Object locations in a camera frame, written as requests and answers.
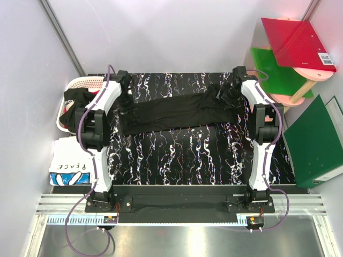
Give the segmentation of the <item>black printed t-shirt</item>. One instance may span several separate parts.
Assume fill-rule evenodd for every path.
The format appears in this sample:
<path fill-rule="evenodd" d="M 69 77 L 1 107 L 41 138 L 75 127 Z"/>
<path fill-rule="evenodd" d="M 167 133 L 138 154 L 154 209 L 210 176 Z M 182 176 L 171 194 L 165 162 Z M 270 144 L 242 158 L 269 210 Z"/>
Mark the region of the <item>black printed t-shirt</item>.
<path fill-rule="evenodd" d="M 203 93 L 136 103 L 133 111 L 119 114 L 121 133 L 127 136 L 212 123 L 236 123 L 237 111 L 217 97 L 219 91 L 219 84 L 211 84 Z"/>

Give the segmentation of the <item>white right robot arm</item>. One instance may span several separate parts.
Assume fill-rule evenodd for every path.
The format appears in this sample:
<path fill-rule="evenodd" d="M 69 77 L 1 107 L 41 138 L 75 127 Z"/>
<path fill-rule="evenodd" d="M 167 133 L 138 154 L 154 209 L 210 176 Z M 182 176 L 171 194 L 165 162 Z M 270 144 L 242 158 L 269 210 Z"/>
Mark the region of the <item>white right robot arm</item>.
<path fill-rule="evenodd" d="M 229 85 L 221 86 L 219 99 L 234 108 L 239 98 L 244 96 L 252 107 L 249 134 L 253 143 L 253 162 L 243 205 L 253 213 L 269 200 L 271 189 L 267 173 L 275 144 L 281 137 L 284 106 L 274 102 L 262 90 L 259 80 L 248 75 L 245 66 L 233 68 L 229 81 Z"/>

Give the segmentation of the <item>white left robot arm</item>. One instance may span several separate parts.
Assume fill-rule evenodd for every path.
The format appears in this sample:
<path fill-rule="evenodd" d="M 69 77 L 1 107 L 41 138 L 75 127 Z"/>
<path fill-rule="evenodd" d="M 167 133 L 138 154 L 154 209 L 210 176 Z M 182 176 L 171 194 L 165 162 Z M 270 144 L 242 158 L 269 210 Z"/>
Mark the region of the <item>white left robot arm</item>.
<path fill-rule="evenodd" d="M 131 80 L 128 71 L 107 74 L 95 98 L 86 107 L 75 111 L 77 141 L 90 154 L 94 165 L 89 198 L 97 201 L 97 206 L 105 212 L 112 211 L 116 205 L 107 164 L 111 134 L 108 112 L 115 101 L 118 101 L 120 111 L 124 114 L 135 110 L 133 98 L 129 94 Z"/>

